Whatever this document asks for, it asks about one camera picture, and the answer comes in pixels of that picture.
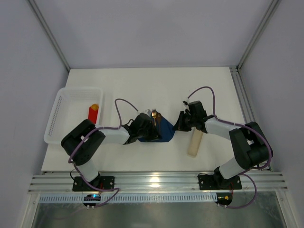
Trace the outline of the gold fork green handle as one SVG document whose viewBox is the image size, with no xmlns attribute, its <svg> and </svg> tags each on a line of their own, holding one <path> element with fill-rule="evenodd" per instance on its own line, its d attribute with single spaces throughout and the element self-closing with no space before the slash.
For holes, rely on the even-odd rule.
<svg viewBox="0 0 304 228">
<path fill-rule="evenodd" d="M 156 117 L 157 117 L 157 111 L 156 111 L 156 109 L 152 110 L 151 116 L 152 116 L 153 121 L 154 121 L 154 126 L 156 126 Z"/>
</svg>

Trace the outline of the brown wooden spoon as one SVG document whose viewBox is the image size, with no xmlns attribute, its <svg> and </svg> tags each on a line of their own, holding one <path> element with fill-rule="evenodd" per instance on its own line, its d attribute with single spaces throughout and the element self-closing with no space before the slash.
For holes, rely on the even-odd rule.
<svg viewBox="0 0 304 228">
<path fill-rule="evenodd" d="M 158 127 L 158 131 L 161 131 L 161 121 L 162 121 L 162 115 L 157 112 L 156 114 L 156 123 L 157 123 L 157 127 Z"/>
</svg>

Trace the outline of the blue paper napkin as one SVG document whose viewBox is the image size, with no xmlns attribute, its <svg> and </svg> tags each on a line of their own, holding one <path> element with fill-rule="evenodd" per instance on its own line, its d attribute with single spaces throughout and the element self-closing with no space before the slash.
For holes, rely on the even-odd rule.
<svg viewBox="0 0 304 228">
<path fill-rule="evenodd" d="M 158 131 L 158 127 L 153 126 L 153 129 L 149 132 L 147 136 L 138 138 L 138 141 L 144 143 L 167 143 L 169 142 L 175 134 L 173 130 L 173 125 L 164 117 L 161 121 L 161 131 Z"/>
</svg>

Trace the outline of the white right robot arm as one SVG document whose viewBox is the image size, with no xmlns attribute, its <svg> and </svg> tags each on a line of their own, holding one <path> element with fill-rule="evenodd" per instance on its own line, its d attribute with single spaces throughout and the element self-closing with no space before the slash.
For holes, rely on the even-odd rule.
<svg viewBox="0 0 304 228">
<path fill-rule="evenodd" d="M 212 175 L 202 179 L 204 186 L 209 185 L 207 189 L 228 189 L 238 181 L 239 174 L 272 159 L 272 148 L 256 122 L 231 124 L 213 114 L 207 115 L 200 101 L 183 103 L 187 108 L 180 112 L 173 130 L 188 132 L 194 128 L 205 134 L 225 138 L 232 145 L 233 157 L 217 167 Z"/>
</svg>

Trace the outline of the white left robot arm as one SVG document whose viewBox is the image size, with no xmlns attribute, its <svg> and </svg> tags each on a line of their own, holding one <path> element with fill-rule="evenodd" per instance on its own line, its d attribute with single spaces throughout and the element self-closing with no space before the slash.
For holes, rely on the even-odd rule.
<svg viewBox="0 0 304 228">
<path fill-rule="evenodd" d="M 154 142 L 162 138 L 152 118 L 140 113 L 130 124 L 119 127 L 101 127 L 85 119 L 61 141 L 61 147 L 68 154 L 72 164 L 83 182 L 93 190 L 101 190 L 102 178 L 92 157 L 101 144 L 128 145 L 143 138 Z"/>
</svg>

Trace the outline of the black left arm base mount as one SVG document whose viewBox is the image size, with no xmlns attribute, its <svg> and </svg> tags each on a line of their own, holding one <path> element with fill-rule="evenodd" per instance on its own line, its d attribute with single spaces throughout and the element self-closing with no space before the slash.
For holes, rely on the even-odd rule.
<svg viewBox="0 0 304 228">
<path fill-rule="evenodd" d="M 74 192 L 83 192 L 83 191 L 98 191 L 102 190 L 110 190 L 113 191 L 114 189 L 114 176 L 97 176 L 94 180 L 90 182 L 90 184 L 94 187 L 91 188 L 88 186 L 82 177 L 78 176 L 74 178 L 74 183 L 72 187 L 72 191 Z"/>
</svg>

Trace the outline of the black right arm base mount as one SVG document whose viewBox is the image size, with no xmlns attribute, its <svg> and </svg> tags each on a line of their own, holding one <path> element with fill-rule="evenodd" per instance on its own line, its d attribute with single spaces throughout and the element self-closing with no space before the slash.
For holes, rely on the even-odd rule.
<svg viewBox="0 0 304 228">
<path fill-rule="evenodd" d="M 241 190 L 242 184 L 239 176 L 234 176 L 230 179 L 224 179 L 220 175 L 203 174 L 198 176 L 200 190 Z"/>
</svg>

